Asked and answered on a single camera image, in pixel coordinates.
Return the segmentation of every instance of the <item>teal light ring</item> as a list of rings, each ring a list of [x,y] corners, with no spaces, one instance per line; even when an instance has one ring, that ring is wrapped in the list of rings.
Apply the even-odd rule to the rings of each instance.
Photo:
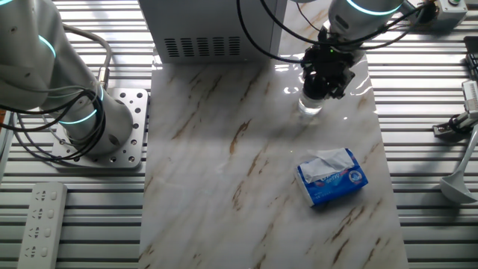
[[[101,97],[101,100],[103,101],[103,97],[105,96],[105,94],[103,93],[103,87],[102,87],[101,89],[102,89],[102,97]],[[90,115],[86,116],[85,118],[83,118],[83,119],[81,119],[81,120],[77,120],[77,121],[74,121],[74,122],[68,122],[68,123],[67,123],[67,122],[59,121],[59,123],[61,123],[61,124],[70,124],[70,125],[71,125],[71,124],[76,124],[76,123],[82,123],[82,122],[84,122],[85,120],[88,120],[88,119],[90,119],[91,117],[93,117],[95,114],[96,114],[96,109],[95,109],[93,112],[91,112]]]
[[[8,3],[10,3],[11,1],[13,1],[13,0],[0,0],[0,5],[8,4]]]
[[[61,124],[76,124],[76,123],[82,123],[82,122],[84,122],[85,120],[88,120],[88,119],[90,119],[91,117],[93,117],[95,114],[96,114],[96,109],[95,109],[93,112],[91,112],[90,115],[84,117],[84,118],[81,119],[81,120],[77,120],[77,121],[75,121],[75,122],[68,122],[68,123],[59,121],[59,123],[61,123]]]
[[[53,48],[53,46],[50,44],[50,42],[48,42],[48,40],[46,40],[45,38],[43,38],[42,36],[38,36],[38,38],[40,38],[40,41],[43,42],[46,46],[48,46],[50,48],[50,50],[52,51],[53,53],[53,56],[56,58],[57,57],[57,53],[55,52],[55,49]]]
[[[353,6],[356,10],[361,11],[361,12],[366,13],[366,14],[369,14],[369,15],[374,15],[374,16],[384,16],[384,15],[393,14],[393,13],[397,12],[397,10],[402,6],[402,4],[400,4],[398,7],[394,8],[393,10],[389,10],[389,11],[372,11],[372,10],[364,9],[363,7],[354,3],[352,0],[347,0],[347,2],[349,2],[349,4],[351,6]]]

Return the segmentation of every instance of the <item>ventilation grille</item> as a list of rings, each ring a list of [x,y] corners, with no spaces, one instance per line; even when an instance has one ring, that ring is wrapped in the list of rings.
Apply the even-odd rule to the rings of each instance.
[[[229,55],[232,55],[232,56],[240,55],[240,38],[239,37],[229,38]]]
[[[178,44],[176,44],[176,40],[174,38],[165,39],[164,44],[166,45],[167,54],[170,57],[179,57]]]
[[[473,97],[473,101],[475,103],[475,109],[478,109],[478,96],[477,96],[477,88],[475,87],[476,83],[471,83],[471,96]]]
[[[209,56],[209,42],[208,39],[205,37],[197,38],[197,50],[199,52],[199,56]]]
[[[214,37],[212,39],[212,44],[214,47],[214,55],[215,56],[224,56],[226,53],[226,49],[224,47],[224,37]]]
[[[186,57],[194,57],[193,41],[190,38],[181,38],[182,52]]]
[[[240,56],[241,51],[240,37],[167,38],[164,44],[170,57]]]

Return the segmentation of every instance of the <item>marble table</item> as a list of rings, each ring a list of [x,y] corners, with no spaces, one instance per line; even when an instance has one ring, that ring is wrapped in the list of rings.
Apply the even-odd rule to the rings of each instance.
[[[353,71],[313,118],[297,109],[298,65],[154,71],[140,269],[407,268],[366,58]],[[309,208],[294,166],[341,147],[369,184]]]

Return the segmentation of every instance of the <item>black device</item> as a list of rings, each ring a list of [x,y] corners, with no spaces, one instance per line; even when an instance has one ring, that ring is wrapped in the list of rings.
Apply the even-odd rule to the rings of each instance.
[[[470,71],[470,79],[478,81],[478,37],[465,37],[465,62]]]

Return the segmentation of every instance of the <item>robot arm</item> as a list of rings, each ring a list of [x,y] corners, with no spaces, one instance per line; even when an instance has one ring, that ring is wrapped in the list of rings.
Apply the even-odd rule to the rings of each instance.
[[[80,96],[85,90],[93,97]],[[51,0],[0,1],[0,106],[51,111],[78,151],[84,144],[75,141],[98,135],[88,155],[119,149],[133,128],[129,109],[106,93],[70,45]],[[100,111],[104,117],[97,117]]]

